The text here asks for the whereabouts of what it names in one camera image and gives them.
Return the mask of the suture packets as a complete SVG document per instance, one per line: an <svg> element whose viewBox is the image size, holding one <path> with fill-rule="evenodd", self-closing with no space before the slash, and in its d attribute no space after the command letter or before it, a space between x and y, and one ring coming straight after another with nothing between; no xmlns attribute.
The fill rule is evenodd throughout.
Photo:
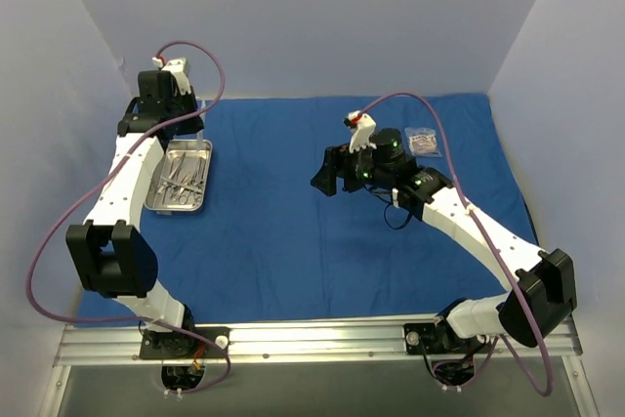
<svg viewBox="0 0 625 417"><path fill-rule="evenodd" d="M406 127L404 133L412 155L441 157L441 152L438 148L437 132L434 129Z"/></svg>

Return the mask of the metal surgical instrument tray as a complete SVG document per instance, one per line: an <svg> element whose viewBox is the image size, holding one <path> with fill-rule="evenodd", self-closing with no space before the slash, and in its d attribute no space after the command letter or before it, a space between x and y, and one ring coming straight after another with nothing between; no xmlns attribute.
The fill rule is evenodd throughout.
<svg viewBox="0 0 625 417"><path fill-rule="evenodd" d="M213 145L208 140L176 139L156 166L144 206L161 215L201 209Z"/></svg>

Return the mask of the blue surgical drape cloth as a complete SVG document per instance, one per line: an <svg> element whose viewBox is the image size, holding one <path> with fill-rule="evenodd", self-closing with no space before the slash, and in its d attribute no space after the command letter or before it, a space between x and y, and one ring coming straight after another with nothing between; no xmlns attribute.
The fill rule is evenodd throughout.
<svg viewBox="0 0 625 417"><path fill-rule="evenodd" d="M200 211L144 210L159 279L200 323L436 313L499 281L436 229L365 191L311 186L344 116L371 98L227 100L206 115L214 146Z"/></svg>

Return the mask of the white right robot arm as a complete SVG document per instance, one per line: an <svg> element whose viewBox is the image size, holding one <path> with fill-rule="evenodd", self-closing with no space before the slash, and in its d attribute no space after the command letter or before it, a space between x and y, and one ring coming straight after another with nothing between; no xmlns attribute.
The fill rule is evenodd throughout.
<svg viewBox="0 0 625 417"><path fill-rule="evenodd" d="M389 205L438 229L495 276L505 292L480 300L458 300L441 314L434 339L453 352L475 336L505 334L535 348L577 307L573 261L561 249L547 252L483 213L439 170L407 154L397 129L370 135L365 147L328 147L312 187L327 196L339 189L376 189Z"/></svg>

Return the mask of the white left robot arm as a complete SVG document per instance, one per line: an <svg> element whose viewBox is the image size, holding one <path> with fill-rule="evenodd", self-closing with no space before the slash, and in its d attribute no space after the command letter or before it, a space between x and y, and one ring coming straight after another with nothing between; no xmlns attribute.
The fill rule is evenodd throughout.
<svg viewBox="0 0 625 417"><path fill-rule="evenodd" d="M148 318L150 330L164 331L162 347L186 357L196 348L197 334L184 324L185 306L159 282L157 257L140 233L140 221L167 145L202 130L203 122L197 116L179 119L197 109L182 61L140 72L138 85L139 94L117 124L111 179L84 223L68 227L65 242L85 290Z"/></svg>

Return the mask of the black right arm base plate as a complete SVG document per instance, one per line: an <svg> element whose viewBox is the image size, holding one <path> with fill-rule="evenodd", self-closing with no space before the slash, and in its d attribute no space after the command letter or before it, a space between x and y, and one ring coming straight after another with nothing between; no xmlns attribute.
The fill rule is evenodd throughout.
<svg viewBox="0 0 625 417"><path fill-rule="evenodd" d="M404 323L404 345L407 354L427 356L444 354L476 354L484 352L487 342L483 337L461 339L443 321Z"/></svg>

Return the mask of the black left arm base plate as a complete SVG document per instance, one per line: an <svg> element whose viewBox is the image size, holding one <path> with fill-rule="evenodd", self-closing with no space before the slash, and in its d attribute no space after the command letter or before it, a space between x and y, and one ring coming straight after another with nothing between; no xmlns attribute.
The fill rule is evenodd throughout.
<svg viewBox="0 0 625 417"><path fill-rule="evenodd" d="M217 347L227 349L230 329L224 326L199 326L195 333L214 343L208 346L204 342L178 332L155 332L145 330L139 352L139 358L145 360L169 360L193 358L200 350L202 358L222 358Z"/></svg>

